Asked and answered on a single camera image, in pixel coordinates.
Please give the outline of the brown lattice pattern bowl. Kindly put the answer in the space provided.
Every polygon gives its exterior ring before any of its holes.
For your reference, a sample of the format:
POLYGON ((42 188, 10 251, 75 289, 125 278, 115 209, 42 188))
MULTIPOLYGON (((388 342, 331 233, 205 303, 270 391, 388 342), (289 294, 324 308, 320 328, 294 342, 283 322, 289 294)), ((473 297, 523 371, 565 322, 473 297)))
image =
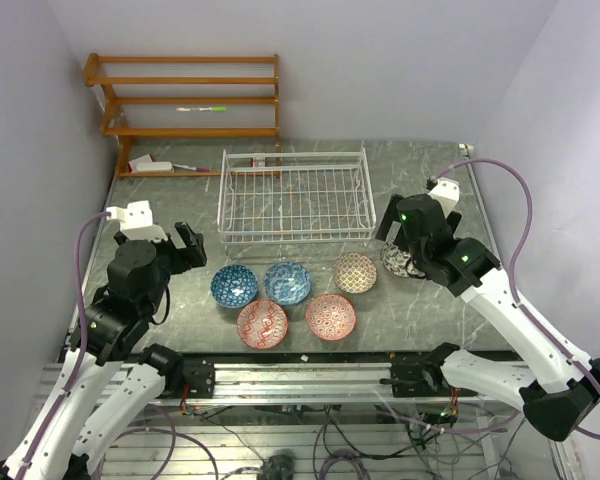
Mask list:
POLYGON ((375 285, 377 268, 366 255, 352 252, 340 256, 334 262, 332 277, 340 290, 350 294, 362 294, 375 285))

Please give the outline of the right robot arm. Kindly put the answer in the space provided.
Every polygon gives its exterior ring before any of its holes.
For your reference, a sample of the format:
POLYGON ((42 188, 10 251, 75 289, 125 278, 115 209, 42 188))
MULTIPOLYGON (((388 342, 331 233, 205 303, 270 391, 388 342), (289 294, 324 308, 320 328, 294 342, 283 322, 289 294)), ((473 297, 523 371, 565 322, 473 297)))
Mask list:
POLYGON ((399 224, 397 245, 415 268, 480 313, 525 364, 513 367, 443 343, 424 361, 422 387, 435 396, 452 387, 487 395, 523 413, 546 438, 562 442, 600 402, 600 357, 571 346, 524 306, 497 257, 477 239, 455 237, 461 218, 445 213, 430 194, 394 194, 376 237, 385 239, 399 224))

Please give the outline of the pink floral pattern bowl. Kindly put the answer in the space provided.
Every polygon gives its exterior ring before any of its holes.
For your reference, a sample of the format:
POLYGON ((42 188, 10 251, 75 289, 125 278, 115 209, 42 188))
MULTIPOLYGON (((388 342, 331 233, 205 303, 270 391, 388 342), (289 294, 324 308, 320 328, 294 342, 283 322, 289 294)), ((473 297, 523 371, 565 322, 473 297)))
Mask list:
POLYGON ((425 274, 413 265, 409 252, 400 250, 392 242, 385 242, 383 244, 380 249, 380 260, 385 269, 397 277, 425 278, 425 274))

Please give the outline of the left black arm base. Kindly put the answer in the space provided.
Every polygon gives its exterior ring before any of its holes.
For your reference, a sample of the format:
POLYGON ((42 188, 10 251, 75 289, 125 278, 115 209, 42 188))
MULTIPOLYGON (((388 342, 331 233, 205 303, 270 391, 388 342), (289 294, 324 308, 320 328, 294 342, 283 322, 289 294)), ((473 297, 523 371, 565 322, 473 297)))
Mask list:
POLYGON ((216 384, 215 366, 206 360, 186 361, 182 380, 185 399, 210 399, 216 384))

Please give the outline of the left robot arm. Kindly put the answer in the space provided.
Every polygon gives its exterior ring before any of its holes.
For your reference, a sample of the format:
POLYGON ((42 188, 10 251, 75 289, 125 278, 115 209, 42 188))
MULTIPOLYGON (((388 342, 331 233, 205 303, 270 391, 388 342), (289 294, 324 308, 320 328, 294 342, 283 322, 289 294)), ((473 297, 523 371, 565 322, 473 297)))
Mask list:
POLYGON ((205 266, 204 237, 185 222, 170 236, 116 234, 118 248, 107 282, 91 305, 81 304, 61 374, 39 416, 16 450, 0 461, 0 479, 89 479, 110 445, 152 400, 176 395, 185 384, 184 359, 168 347, 145 348, 123 384, 105 402, 104 388, 169 306, 174 275, 205 266))

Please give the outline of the red swirl pattern bowl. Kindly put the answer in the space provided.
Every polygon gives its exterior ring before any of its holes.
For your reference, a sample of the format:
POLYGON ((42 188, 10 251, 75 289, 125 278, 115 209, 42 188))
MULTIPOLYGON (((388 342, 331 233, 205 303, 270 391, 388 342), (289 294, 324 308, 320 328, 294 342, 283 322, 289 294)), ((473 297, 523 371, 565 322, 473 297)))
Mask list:
POLYGON ((242 342, 257 350, 280 344, 289 328, 284 309, 271 300, 256 300, 246 305, 237 318, 237 332, 242 342))

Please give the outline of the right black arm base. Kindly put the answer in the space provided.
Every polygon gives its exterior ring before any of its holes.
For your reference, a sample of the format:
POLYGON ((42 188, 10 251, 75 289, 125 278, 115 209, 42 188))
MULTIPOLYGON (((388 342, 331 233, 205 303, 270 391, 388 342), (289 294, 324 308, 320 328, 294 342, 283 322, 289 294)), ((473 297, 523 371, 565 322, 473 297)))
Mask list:
POLYGON ((389 374, 379 379, 390 386, 394 398, 433 397, 450 394, 441 369, 431 363, 393 364, 389 374))

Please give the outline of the red circle pattern bowl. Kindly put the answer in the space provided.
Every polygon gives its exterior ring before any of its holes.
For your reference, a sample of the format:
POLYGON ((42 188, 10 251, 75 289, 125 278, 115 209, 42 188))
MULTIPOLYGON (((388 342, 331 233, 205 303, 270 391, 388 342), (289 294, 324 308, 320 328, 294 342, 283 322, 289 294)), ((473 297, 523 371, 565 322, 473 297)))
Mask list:
POLYGON ((311 332, 325 341, 344 340, 354 331, 357 321, 353 304, 332 293, 314 297, 307 306, 305 319, 311 332))

